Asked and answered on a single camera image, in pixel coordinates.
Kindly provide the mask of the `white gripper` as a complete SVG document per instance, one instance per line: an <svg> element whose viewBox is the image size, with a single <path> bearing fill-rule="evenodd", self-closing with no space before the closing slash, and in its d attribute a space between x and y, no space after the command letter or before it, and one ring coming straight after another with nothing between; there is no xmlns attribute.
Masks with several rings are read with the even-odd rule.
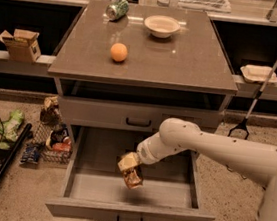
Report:
<svg viewBox="0 0 277 221"><path fill-rule="evenodd" d="M153 165L158 162L158 158L154 156L151 149L152 138L144 139L137 146L136 152L124 154L118 162L118 168L121 172L139 166L141 163L145 165Z"/></svg>

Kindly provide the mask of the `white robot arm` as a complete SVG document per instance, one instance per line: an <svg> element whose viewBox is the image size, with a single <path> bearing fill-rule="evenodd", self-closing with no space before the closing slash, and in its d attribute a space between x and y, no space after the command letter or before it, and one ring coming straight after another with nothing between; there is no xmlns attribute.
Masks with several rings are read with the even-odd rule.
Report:
<svg viewBox="0 0 277 221"><path fill-rule="evenodd" d="M203 132L192 122L169 118L158 132L138 144L135 152L125 154L119 170L153 165L167 156L193 150L244 175L260 185L277 182L277 147L235 137Z"/></svg>

